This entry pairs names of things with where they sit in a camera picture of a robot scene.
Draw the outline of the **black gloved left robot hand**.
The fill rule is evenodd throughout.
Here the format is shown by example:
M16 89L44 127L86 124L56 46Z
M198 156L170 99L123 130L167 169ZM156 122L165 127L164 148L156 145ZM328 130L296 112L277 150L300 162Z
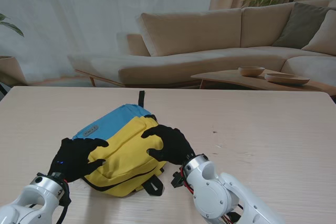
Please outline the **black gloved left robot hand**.
M48 175L61 173L66 182L74 182L90 175L102 166L105 159L89 161L88 157L98 147L108 147L109 143L99 138L65 138L60 149L52 160Z

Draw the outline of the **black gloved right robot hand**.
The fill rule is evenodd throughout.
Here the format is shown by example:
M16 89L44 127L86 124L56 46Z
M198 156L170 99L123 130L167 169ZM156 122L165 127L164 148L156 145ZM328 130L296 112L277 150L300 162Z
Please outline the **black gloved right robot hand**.
M160 150L150 148L147 153L158 162L169 162L174 165L183 165L196 154L184 134L179 129L173 129L165 125L158 125L143 132L142 138L158 136L163 142Z

